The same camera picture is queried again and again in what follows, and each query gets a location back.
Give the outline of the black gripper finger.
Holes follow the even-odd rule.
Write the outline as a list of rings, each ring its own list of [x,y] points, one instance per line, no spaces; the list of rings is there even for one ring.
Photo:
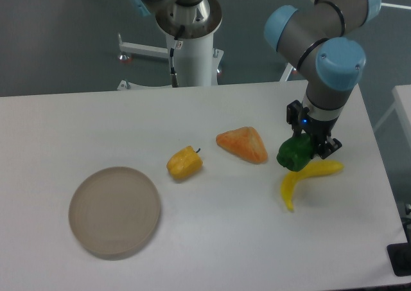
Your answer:
[[[292,112],[292,130],[293,137],[299,137],[309,123],[308,119],[309,108],[301,108]]]
[[[335,153],[337,150],[342,148],[342,143],[332,137],[327,137],[325,142],[321,143],[317,148],[317,155],[321,159],[328,158],[331,154]]]

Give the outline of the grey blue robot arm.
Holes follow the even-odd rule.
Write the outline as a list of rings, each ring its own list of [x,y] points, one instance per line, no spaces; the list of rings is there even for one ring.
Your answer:
[[[327,158],[341,142],[331,131],[366,63],[362,47],[346,38],[375,18],[381,0],[311,0],[306,12],[285,5],[264,27],[265,40],[307,80],[302,100],[288,104],[292,137],[279,148],[277,161],[299,170],[313,158]],[[222,23],[217,0],[132,0],[142,15],[153,15],[166,37],[173,87],[216,83],[213,38]]]

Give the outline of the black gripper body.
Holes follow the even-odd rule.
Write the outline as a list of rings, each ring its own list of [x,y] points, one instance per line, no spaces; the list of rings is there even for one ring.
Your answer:
[[[316,108],[315,106],[305,105],[298,100],[291,102],[286,107],[287,124],[292,124],[292,112],[301,108],[309,108],[309,123],[307,124],[304,132],[311,137],[311,140],[314,142],[315,146],[325,142],[327,137],[332,137],[331,131],[335,126],[339,115],[334,115],[331,110],[322,110]]]

